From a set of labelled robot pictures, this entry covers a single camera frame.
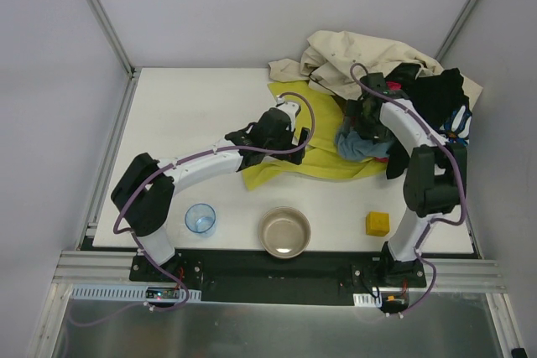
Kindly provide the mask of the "yellow-green cloth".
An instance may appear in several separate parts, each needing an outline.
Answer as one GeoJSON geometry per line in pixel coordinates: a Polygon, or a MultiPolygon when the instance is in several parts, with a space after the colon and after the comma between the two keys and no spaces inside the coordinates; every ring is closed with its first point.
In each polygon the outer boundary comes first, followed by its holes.
{"type": "Polygon", "coordinates": [[[377,158],[352,162],[337,153],[334,140],[343,121],[343,112],[332,96],[312,90],[304,81],[274,82],[268,84],[268,89],[274,96],[289,91],[302,95],[313,108],[315,131],[302,164],[274,159],[243,170],[242,179],[247,189],[254,190],[284,172],[318,179],[350,180],[380,174],[386,169],[386,163],[377,158]]]}

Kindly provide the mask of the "beige cloth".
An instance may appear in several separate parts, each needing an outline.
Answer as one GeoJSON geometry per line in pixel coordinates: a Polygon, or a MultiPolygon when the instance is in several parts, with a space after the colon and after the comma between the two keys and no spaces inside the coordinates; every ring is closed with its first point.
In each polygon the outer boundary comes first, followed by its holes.
{"type": "Polygon", "coordinates": [[[309,46],[299,61],[270,62],[269,79],[275,82],[304,81],[309,88],[322,94],[356,100],[362,90],[350,75],[350,68],[355,63],[364,65],[370,73],[383,75],[402,64],[416,65],[417,78],[440,75],[445,71],[437,60],[392,39],[319,30],[307,42],[309,46]]]}

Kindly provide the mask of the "black cloth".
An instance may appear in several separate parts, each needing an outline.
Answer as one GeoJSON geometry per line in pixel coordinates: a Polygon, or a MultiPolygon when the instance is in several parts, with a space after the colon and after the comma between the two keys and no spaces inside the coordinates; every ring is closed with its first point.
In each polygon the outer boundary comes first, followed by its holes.
{"type": "Polygon", "coordinates": [[[415,110],[437,132],[450,115],[461,106],[469,107],[469,97],[462,89],[464,78],[457,68],[439,75],[418,76],[417,65],[402,63],[390,72],[386,81],[398,82],[412,101],[415,110]]]}

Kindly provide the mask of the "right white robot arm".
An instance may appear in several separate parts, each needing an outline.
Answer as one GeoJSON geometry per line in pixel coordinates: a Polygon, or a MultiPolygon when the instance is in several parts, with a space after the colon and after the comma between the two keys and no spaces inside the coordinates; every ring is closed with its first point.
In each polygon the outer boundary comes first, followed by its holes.
{"type": "Polygon", "coordinates": [[[363,129],[374,140],[391,137],[409,155],[403,184],[406,210],[373,269],[381,284],[399,286],[423,269],[420,247],[435,224],[465,223],[467,150],[443,139],[404,98],[362,95],[348,101],[343,132],[351,128],[363,129]]]}

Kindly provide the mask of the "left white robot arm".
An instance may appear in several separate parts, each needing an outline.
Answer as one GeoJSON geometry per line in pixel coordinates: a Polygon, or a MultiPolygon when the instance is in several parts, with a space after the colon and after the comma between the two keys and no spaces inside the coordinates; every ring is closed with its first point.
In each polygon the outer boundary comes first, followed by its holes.
{"type": "Polygon", "coordinates": [[[113,232],[132,234],[138,248],[154,265],[164,267],[175,258],[164,223],[171,201],[179,192],[218,175],[240,172],[276,158],[300,164],[311,130],[295,138],[301,106],[283,101],[269,108],[257,122],[228,133],[206,151],[182,158],[152,158],[140,153],[129,164],[111,193],[119,212],[113,232]]]}

